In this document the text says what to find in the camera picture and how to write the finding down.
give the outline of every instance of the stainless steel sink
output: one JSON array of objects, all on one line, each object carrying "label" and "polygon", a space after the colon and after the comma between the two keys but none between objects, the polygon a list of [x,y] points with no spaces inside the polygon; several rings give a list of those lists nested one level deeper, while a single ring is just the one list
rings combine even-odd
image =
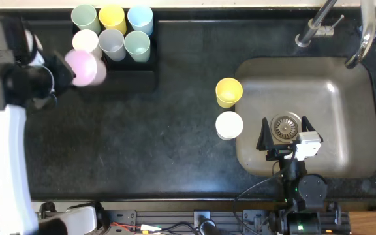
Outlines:
[{"label": "stainless steel sink", "polygon": [[256,150],[263,118],[275,144],[288,142],[307,116],[324,138],[309,173],[326,177],[368,177],[376,171],[376,109],[368,71],[347,69],[342,58],[257,58],[245,61],[235,78],[243,86],[236,112],[244,129],[236,139],[240,164],[251,174],[270,176],[274,162]]}]

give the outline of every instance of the drain strainer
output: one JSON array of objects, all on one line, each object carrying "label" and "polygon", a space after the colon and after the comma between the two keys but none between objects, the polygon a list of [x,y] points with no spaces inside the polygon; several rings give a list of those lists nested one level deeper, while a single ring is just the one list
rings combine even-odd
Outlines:
[{"label": "drain strainer", "polygon": [[300,118],[292,112],[276,115],[271,124],[272,134],[279,141],[288,143],[297,135],[299,124],[301,124]]}]

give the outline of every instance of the black countertop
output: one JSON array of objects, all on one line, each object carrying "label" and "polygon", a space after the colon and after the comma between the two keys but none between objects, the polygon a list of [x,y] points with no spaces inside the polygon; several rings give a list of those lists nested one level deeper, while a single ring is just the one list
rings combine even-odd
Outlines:
[{"label": "black countertop", "polygon": [[[64,55],[72,48],[69,12],[9,13],[29,20],[46,52]],[[70,90],[56,109],[28,114],[25,154],[32,198],[224,199],[262,181],[240,166],[235,140],[223,141],[215,132],[215,119],[225,111],[216,103],[215,85],[253,57],[353,54],[360,40],[357,9],[330,13],[326,25],[345,15],[332,38],[313,39],[308,48],[295,45],[315,13],[156,10],[159,85],[154,93],[100,95],[84,102]],[[376,98],[376,42],[364,65]],[[328,198],[376,198],[376,174],[327,180]],[[283,195],[273,180],[250,197],[282,200]]]}]

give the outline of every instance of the chrome faucet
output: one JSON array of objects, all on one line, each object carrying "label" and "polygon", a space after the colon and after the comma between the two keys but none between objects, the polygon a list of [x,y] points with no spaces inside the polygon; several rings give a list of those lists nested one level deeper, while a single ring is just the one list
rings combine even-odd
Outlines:
[{"label": "chrome faucet", "polygon": [[[321,26],[322,21],[330,12],[337,0],[327,0],[327,2],[320,8],[313,19],[308,21],[303,33],[295,38],[297,45],[306,47],[310,45],[313,37],[331,37],[334,34],[334,27],[341,18],[333,26]],[[373,0],[360,0],[360,8],[362,13],[362,36],[358,51],[345,62],[348,69],[355,67],[368,53],[375,37],[375,5]]]}]

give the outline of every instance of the pink cup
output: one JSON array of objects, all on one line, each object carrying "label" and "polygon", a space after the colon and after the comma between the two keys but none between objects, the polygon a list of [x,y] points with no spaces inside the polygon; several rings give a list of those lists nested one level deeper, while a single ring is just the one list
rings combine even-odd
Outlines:
[{"label": "pink cup", "polygon": [[95,86],[105,80],[107,74],[105,64],[89,52],[71,50],[65,56],[65,61],[76,74],[76,78],[72,81],[75,86]]}]

